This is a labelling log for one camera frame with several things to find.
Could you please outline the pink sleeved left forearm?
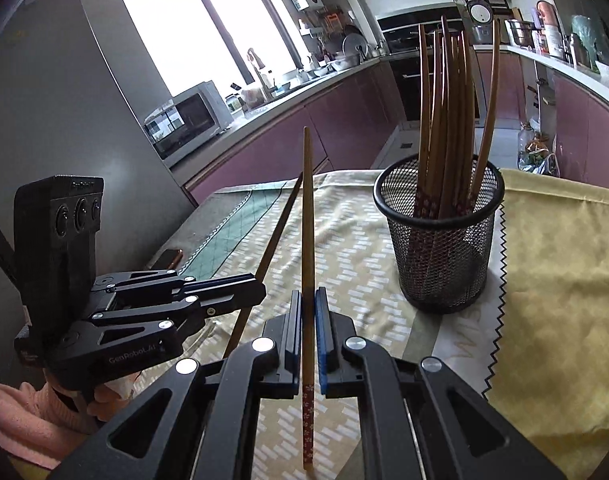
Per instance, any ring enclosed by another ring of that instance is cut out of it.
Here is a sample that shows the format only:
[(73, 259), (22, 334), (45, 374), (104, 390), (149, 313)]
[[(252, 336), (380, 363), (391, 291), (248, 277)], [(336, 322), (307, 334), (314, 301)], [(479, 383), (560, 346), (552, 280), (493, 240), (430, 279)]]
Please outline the pink sleeved left forearm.
[(91, 433), (72, 392), (0, 384), (0, 448), (21, 478), (47, 478)]

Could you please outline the left hand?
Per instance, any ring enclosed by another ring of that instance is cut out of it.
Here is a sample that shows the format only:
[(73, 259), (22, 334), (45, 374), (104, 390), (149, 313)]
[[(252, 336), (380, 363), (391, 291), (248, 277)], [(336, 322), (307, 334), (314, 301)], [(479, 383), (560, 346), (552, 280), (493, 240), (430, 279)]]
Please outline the left hand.
[(86, 414), (101, 422), (108, 422), (130, 403), (135, 391), (135, 382), (140, 375), (141, 373), (129, 374), (96, 387), (93, 400), (88, 402)]

